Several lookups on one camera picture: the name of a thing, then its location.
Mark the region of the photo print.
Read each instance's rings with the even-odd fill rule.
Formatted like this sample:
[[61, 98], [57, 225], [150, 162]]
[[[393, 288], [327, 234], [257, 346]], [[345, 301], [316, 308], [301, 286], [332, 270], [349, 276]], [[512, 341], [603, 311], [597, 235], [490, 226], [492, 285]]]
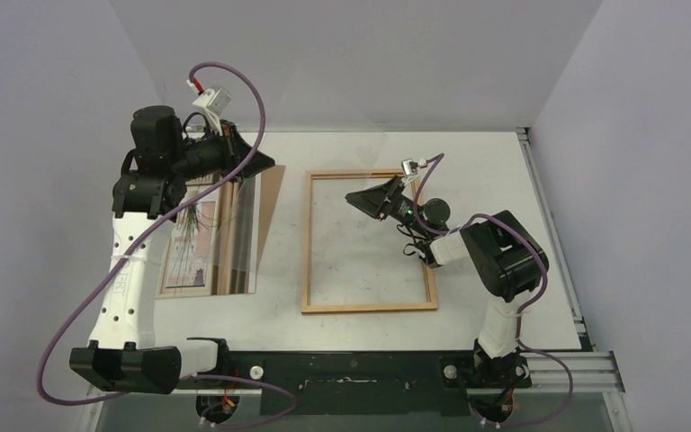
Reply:
[[260, 182], [227, 183], [181, 211], [172, 231], [157, 299], [256, 291]]

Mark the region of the clear acrylic sheet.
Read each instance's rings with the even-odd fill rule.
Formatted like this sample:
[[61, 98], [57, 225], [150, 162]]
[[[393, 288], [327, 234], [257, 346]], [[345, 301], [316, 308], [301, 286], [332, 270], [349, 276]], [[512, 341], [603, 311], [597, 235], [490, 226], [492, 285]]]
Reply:
[[299, 290], [311, 246], [342, 254], [363, 244], [364, 216], [345, 195], [393, 177], [401, 150], [379, 132], [272, 132], [260, 149], [276, 165], [234, 192], [221, 273], [245, 277], [250, 292]]

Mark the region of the brown backing board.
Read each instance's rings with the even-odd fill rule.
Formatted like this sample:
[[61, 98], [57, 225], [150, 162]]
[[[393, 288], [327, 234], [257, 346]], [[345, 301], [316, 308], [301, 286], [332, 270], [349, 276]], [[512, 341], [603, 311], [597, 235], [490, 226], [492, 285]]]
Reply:
[[218, 268], [254, 272], [260, 266], [285, 171], [284, 165], [273, 166], [217, 190], [212, 263]]

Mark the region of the wooden picture frame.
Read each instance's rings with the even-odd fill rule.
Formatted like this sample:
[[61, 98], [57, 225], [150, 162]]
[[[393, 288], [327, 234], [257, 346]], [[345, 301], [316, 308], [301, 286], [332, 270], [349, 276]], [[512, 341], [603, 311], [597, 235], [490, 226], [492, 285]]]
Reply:
[[375, 304], [339, 304], [339, 305], [313, 305], [311, 303], [312, 282], [312, 223], [313, 223], [313, 194], [314, 183], [325, 180], [350, 180], [350, 179], [391, 179], [394, 176], [403, 177], [403, 172], [398, 168], [378, 168], [370, 171], [358, 170], [309, 170], [305, 174], [305, 205], [304, 205], [304, 258], [302, 267], [302, 294], [301, 313], [303, 315], [335, 315], [350, 313], [394, 313], [394, 312], [419, 312], [437, 311], [438, 294], [433, 271], [423, 265], [422, 273], [426, 301], [414, 303], [375, 303]]

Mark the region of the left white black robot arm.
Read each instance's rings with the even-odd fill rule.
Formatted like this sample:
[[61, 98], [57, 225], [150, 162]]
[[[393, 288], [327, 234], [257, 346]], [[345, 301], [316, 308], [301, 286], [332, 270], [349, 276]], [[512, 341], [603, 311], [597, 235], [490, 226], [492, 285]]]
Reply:
[[168, 394], [190, 374], [213, 388], [231, 378], [233, 364], [209, 343], [156, 341], [161, 266], [179, 214], [196, 202], [185, 197], [187, 182], [210, 175], [222, 183], [245, 179], [275, 162], [248, 145], [219, 109], [195, 112], [206, 121], [197, 139], [187, 136], [169, 106], [132, 115], [134, 148], [112, 189], [113, 245], [103, 303], [86, 346], [69, 356], [71, 370], [100, 391]]

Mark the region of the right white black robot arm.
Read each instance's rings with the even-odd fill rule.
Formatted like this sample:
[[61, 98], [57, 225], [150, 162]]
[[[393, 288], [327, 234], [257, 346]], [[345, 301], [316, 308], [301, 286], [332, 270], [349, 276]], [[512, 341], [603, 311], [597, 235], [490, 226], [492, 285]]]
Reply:
[[347, 193], [345, 201], [374, 220], [393, 218], [411, 239], [410, 255], [428, 268], [472, 262], [489, 301], [474, 341], [472, 364], [457, 375], [470, 386], [522, 384], [529, 372], [519, 345], [521, 307], [549, 269], [543, 249], [510, 211], [451, 229], [447, 202], [433, 198], [417, 203], [404, 194], [407, 183], [395, 175], [383, 184]]

